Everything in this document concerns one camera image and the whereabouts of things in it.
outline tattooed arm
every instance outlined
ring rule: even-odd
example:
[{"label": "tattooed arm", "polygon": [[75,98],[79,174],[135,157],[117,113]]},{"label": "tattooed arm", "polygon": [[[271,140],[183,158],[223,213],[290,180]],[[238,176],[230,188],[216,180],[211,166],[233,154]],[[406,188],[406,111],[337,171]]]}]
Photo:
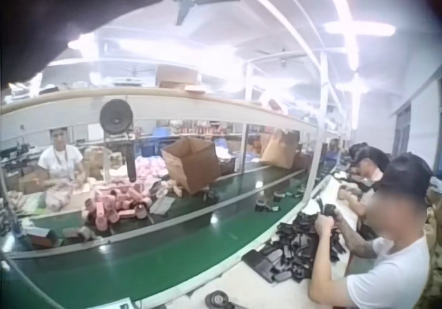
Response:
[{"label": "tattooed arm", "polygon": [[336,214],[335,224],[343,234],[345,244],[350,252],[362,259],[375,259],[378,255],[373,249],[373,242],[364,240],[361,235],[353,230],[338,209],[334,211]]}]

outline worker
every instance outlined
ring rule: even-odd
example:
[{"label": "worker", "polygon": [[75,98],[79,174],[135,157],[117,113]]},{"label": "worker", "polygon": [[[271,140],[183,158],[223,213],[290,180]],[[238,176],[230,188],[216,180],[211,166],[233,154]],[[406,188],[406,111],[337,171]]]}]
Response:
[{"label": "worker", "polygon": [[67,128],[50,130],[52,146],[40,155],[41,167],[39,179],[44,188],[59,188],[69,182],[82,184],[86,179],[81,161],[83,155],[77,147],[66,143]]},{"label": "worker", "polygon": [[[358,173],[374,183],[378,182],[382,176],[383,171],[390,160],[387,155],[381,150],[366,146],[359,150],[354,159],[354,163],[358,169]],[[348,186],[341,187],[338,191],[338,199],[346,200],[349,208],[361,219],[361,223],[358,227],[358,231],[363,235],[363,238],[370,240],[376,238],[377,235],[371,230],[365,222],[365,215],[367,212],[367,204],[372,197],[374,190],[371,189],[368,192],[363,193],[356,189],[349,188]]]},{"label": "worker", "polygon": [[[334,218],[318,216],[319,244],[309,285],[313,301],[361,309],[413,308],[424,289],[430,263],[423,227],[431,173],[428,164],[411,153],[388,164],[367,207],[369,224],[381,235],[374,241],[365,241],[338,209]],[[334,226],[353,255],[376,259],[373,269],[332,280],[330,235]]]}]

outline white t-shirt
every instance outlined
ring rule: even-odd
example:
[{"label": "white t-shirt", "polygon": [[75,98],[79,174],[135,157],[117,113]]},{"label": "white t-shirt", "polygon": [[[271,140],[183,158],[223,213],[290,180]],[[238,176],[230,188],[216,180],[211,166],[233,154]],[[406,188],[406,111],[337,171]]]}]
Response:
[{"label": "white t-shirt", "polygon": [[358,308],[408,309],[419,300],[430,268],[427,239],[423,236],[400,252],[388,254],[392,246],[384,238],[374,240],[378,254],[374,268],[347,277],[348,293]]},{"label": "white t-shirt", "polygon": [[73,145],[66,145],[66,150],[63,151],[57,151],[51,146],[40,155],[38,165],[49,172],[51,179],[73,180],[75,165],[82,160],[81,152]]}]

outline window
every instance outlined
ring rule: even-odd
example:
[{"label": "window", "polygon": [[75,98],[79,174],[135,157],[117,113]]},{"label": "window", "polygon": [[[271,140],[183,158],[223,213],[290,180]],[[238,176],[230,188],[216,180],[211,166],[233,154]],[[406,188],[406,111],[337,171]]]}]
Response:
[{"label": "window", "polygon": [[408,138],[410,136],[410,121],[412,115],[411,105],[401,111],[396,118],[396,132],[394,133],[393,156],[407,152]]}]

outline hand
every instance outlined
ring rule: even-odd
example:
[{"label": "hand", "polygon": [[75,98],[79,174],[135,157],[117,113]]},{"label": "hand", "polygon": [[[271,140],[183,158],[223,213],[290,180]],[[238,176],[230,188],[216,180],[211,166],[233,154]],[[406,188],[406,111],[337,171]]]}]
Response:
[{"label": "hand", "polygon": [[348,197],[348,191],[346,189],[340,188],[338,190],[338,199],[339,200],[346,200]]},{"label": "hand", "polygon": [[334,210],[334,220],[336,223],[340,223],[340,222],[344,221],[343,214],[341,214],[339,209]]},{"label": "hand", "polygon": [[318,219],[316,219],[315,222],[315,228],[316,232],[319,236],[330,234],[332,228],[334,226],[334,220],[330,216],[324,216],[323,214],[320,214],[318,216]]}]

